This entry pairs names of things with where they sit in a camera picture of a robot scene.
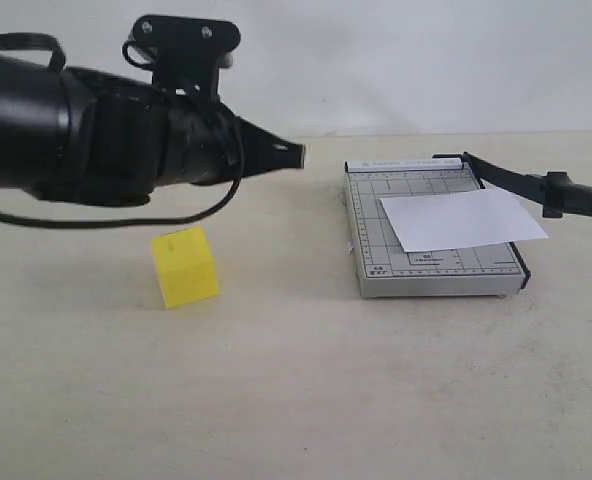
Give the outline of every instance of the robotic arm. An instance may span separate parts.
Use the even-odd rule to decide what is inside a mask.
[[[219,70],[240,40],[229,22],[144,16],[123,55],[152,73],[148,84],[65,68],[62,48],[48,35],[0,35],[0,52],[52,53],[48,66],[0,54],[0,188],[51,202],[135,207],[157,187],[232,182],[221,202],[191,217],[56,221],[0,213],[0,222],[58,229],[187,224],[223,208],[243,178],[302,169],[303,145],[235,115],[218,97]]]

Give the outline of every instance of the white wall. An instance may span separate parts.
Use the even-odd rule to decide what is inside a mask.
[[[0,31],[143,77],[144,13],[235,21],[223,99],[285,135],[592,130],[592,0],[0,0]]]

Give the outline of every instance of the yellow cube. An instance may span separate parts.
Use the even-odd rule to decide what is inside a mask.
[[[216,265],[202,227],[156,237],[152,252],[167,308],[218,295]]]

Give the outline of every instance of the white paper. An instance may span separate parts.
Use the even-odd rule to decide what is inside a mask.
[[[380,201],[406,252],[547,238],[514,194],[500,188]]]

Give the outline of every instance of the white table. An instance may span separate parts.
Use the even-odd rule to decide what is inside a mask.
[[[177,310],[150,257],[170,229],[0,225],[0,479],[592,479],[592,220],[541,220],[515,297],[365,301],[341,196],[347,158],[464,150],[592,185],[592,134],[307,143],[304,171],[244,183],[203,223],[222,292]]]

